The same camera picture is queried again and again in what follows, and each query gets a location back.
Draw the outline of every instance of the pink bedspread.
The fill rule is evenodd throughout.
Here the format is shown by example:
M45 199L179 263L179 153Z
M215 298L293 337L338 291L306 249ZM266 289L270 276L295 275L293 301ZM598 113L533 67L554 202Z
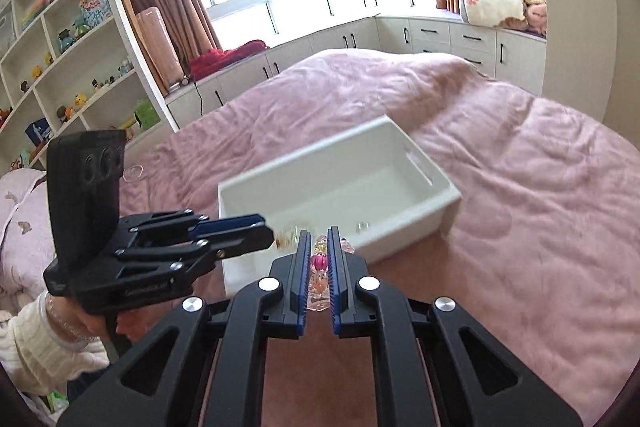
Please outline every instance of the pink bedspread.
M123 213L217 216L218 183L388 114L463 195L439 237L371 267L408 297L447 295L593 425L640 358L640 153L555 102L449 55L315 55L153 149ZM222 271L198 288L223 295ZM376 424L368 342L326 313L269 345L263 425Z

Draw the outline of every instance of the white sweater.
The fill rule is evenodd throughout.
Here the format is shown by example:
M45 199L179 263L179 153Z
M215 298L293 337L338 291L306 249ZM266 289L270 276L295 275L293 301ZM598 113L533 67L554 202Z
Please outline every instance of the white sweater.
M99 341L82 351L59 346L42 325L35 301L0 325L0 362L19 391L45 395L66 394L67 380L106 367L109 360Z

